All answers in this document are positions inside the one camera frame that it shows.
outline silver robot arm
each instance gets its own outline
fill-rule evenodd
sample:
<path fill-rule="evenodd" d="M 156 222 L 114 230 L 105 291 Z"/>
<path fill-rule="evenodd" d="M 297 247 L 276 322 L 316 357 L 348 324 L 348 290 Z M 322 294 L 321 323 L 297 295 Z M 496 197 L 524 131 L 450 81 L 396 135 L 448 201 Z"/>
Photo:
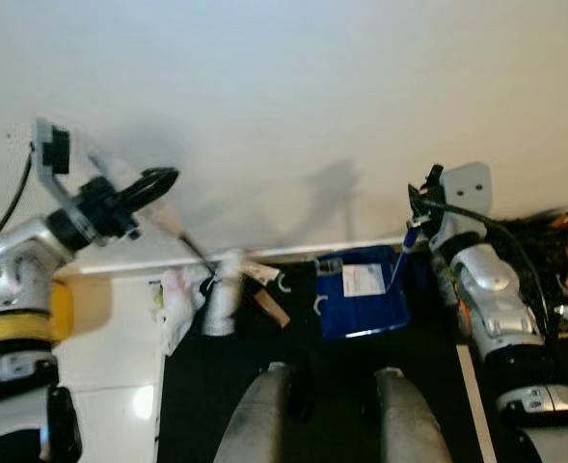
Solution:
<path fill-rule="evenodd" d="M 122 191 L 96 177 L 71 198 L 54 177 L 68 172 L 69 133 L 38 120 L 34 140 L 39 178 L 62 207 L 0 235 L 0 462 L 74 463 L 82 445 L 52 354 L 52 275 L 92 242 L 138 237 L 132 213 L 165 194 L 178 172 L 144 171 Z"/>
<path fill-rule="evenodd" d="M 568 381 L 545 347 L 534 311 L 521 297 L 517 273 L 483 242 L 487 231 L 481 222 L 427 206 L 449 204 L 484 215 L 491 192 L 484 164 L 449 171 L 434 166 L 420 190 L 410 187 L 414 220 L 423 223 L 432 253 L 444 260 L 456 281 L 460 328 L 473 339 L 502 419 L 515 430 L 522 448 L 534 449 L 530 461 L 568 461 Z"/>

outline black table surface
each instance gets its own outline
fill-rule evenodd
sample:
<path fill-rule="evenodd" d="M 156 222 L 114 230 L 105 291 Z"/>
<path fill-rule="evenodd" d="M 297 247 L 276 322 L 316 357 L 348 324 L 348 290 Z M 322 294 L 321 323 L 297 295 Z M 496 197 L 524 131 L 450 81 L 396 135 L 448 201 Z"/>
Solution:
<path fill-rule="evenodd" d="M 309 366 L 299 382 L 311 399 L 308 414 L 284 423 L 282 462 L 378 462 L 379 420 L 373 372 L 401 368 L 436 416 L 452 459 L 481 462 L 455 342 L 430 277 L 427 256 L 410 260 L 405 280 L 411 323 L 351 340 L 323 340 L 312 310 L 312 263 L 283 266 L 292 292 L 269 292 L 290 315 L 282 331 L 253 303 L 247 285 L 236 334 L 208 338 L 198 316 L 168 358 L 160 414 L 159 463 L 212 462 L 230 417 L 262 368 L 272 361 Z"/>

